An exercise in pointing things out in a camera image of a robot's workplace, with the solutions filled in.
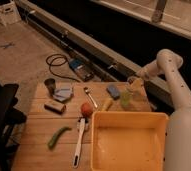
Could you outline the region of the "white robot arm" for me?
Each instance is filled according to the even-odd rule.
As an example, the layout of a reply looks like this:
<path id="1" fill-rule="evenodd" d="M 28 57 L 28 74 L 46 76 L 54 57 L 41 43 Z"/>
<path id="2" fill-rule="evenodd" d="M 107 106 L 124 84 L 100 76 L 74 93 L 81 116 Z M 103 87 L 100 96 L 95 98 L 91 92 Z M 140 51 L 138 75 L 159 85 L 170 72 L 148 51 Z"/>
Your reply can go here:
<path id="1" fill-rule="evenodd" d="M 163 171 L 191 171 L 191 90 L 179 72 L 182 64 L 180 55 L 162 49 L 155 60 L 128 78 L 149 81 L 161 74 L 166 78 L 174 112 L 166 130 Z"/>

